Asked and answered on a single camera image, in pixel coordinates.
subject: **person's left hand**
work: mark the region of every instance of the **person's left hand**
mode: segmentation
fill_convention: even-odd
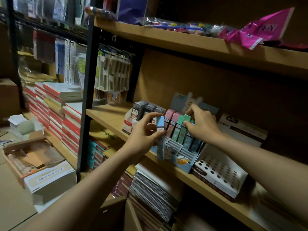
[[[155,124],[150,124],[149,121],[154,117],[162,116],[161,113],[147,113],[133,129],[128,140],[123,148],[133,158],[137,159],[147,153],[154,145],[156,140],[165,134],[165,131],[156,131]]]

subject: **forearm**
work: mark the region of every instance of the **forearm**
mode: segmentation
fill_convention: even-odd
[[[308,222],[308,166],[223,135],[213,143],[294,214]]]
[[[39,214],[24,230],[87,230],[131,162],[125,151],[122,147],[86,179]]]

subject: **person's right hand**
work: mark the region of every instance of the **person's right hand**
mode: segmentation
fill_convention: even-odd
[[[215,116],[209,111],[204,111],[198,105],[192,104],[186,114],[195,118],[195,125],[190,122],[184,122],[188,128],[188,132],[195,138],[209,144],[214,144],[223,135],[218,127]]]

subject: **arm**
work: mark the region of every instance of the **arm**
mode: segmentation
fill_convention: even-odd
[[[251,146],[222,133],[208,111],[192,105],[195,125],[185,123],[196,138],[225,152],[291,212],[308,222],[308,166],[270,151]]]
[[[148,124],[160,113],[148,113],[134,128],[125,145],[87,178],[37,215],[23,230],[87,230],[108,194],[126,168],[147,153],[164,131],[153,133]]]

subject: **pink cap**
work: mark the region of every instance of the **pink cap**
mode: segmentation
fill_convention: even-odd
[[[173,116],[172,116],[172,121],[174,121],[175,123],[177,122],[177,120],[179,119],[179,117],[182,115],[182,113],[180,113],[180,112],[176,112],[176,113],[174,113],[173,114]]]
[[[174,113],[175,113],[175,111],[173,109],[168,109],[166,114],[165,114],[165,118],[170,120]]]

